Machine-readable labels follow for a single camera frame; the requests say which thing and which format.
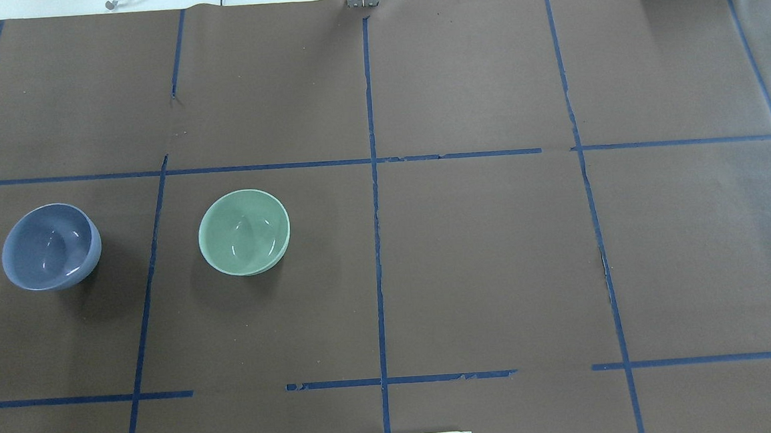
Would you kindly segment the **blue ceramic bowl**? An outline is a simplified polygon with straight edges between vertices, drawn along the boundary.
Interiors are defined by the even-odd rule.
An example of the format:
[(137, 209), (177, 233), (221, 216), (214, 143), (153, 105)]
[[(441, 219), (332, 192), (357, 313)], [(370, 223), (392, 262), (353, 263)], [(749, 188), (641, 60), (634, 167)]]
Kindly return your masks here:
[(102, 237), (88, 214), (67, 203), (45, 204), (21, 217), (3, 243), (5, 276), (27, 291), (62, 291), (98, 266)]

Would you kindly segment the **green ceramic bowl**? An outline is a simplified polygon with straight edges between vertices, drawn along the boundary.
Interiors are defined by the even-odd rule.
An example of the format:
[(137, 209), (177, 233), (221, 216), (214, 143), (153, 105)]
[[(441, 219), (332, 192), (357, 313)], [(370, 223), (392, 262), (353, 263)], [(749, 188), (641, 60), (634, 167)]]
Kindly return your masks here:
[(291, 240), (290, 215), (280, 200), (259, 189), (219, 197), (202, 216), (198, 249), (217, 271), (250, 277), (272, 269)]

